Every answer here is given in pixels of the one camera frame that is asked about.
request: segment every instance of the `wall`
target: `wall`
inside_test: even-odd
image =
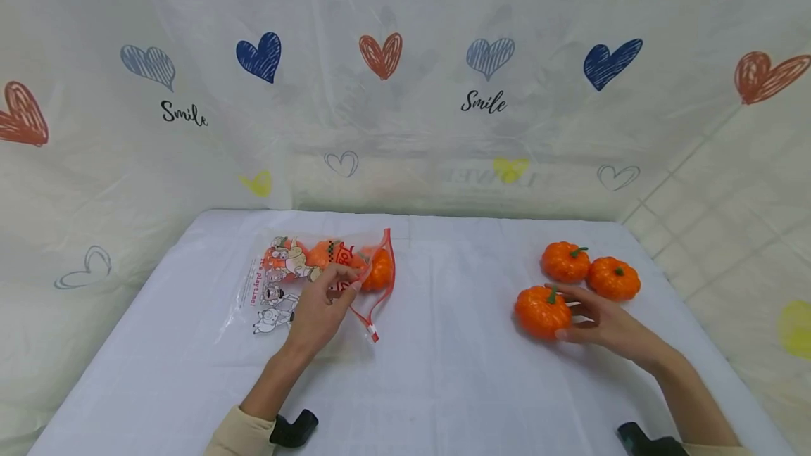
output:
[[[807,0],[0,0],[0,86],[21,83],[42,112],[0,100],[0,452],[27,450],[214,207],[625,221],[810,447],[810,13]],[[801,58],[770,72],[764,56]],[[194,120],[172,115],[184,110]]]
[[[811,448],[810,91],[803,80],[709,126],[625,222],[798,454]]]

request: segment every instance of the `black clamp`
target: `black clamp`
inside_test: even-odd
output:
[[[318,418],[310,410],[304,409],[293,424],[282,415],[276,416],[276,427],[270,434],[270,443],[287,449],[298,449],[306,444],[318,426]]]
[[[651,440],[636,423],[623,424],[617,429],[617,435],[629,456],[689,456],[672,436]]]

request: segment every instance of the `forearm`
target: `forearm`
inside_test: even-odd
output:
[[[290,390],[312,359],[313,356],[304,350],[290,348],[287,344],[282,346],[268,360],[262,375],[239,408],[252,417],[276,419]]]
[[[718,403],[681,353],[668,349],[648,371],[662,388],[683,442],[727,447],[740,445]]]

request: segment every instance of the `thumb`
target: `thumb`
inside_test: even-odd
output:
[[[335,302],[338,308],[341,309],[342,312],[345,312],[350,309],[350,305],[356,297],[358,296],[358,291],[360,290],[361,282],[353,281],[352,285],[348,286],[347,289],[341,294],[341,297],[338,298]]]
[[[597,328],[578,328],[569,327],[566,329],[559,329],[555,332],[555,338],[561,342],[570,343],[597,343],[598,340]]]

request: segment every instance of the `finger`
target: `finger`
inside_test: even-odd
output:
[[[583,322],[575,322],[572,326],[578,327],[580,329],[592,329],[598,327],[599,324],[594,321],[583,321]]]
[[[600,328],[596,326],[596,324],[580,322],[572,327],[557,330],[555,332],[555,338],[561,340],[562,342],[597,343],[599,340],[599,333]]]
[[[337,306],[338,309],[342,313],[346,313],[352,302],[358,296],[358,291],[360,290],[361,282],[354,281],[352,285],[346,287],[346,289],[341,293],[341,297],[337,299],[332,305]]]
[[[570,285],[557,285],[556,287],[565,300],[580,301],[583,305],[594,307],[599,307],[604,301],[603,298],[583,287]]]
[[[333,281],[337,279],[352,281],[357,279],[358,275],[359,271],[354,268],[331,262],[324,271],[321,271],[321,275],[319,275],[318,279],[315,279],[313,285],[317,289],[326,291]]]
[[[588,308],[582,303],[577,303],[577,305],[572,305],[570,307],[572,311],[572,316],[575,317],[588,317],[592,319],[594,322],[599,322],[599,313],[594,312],[591,308]]]

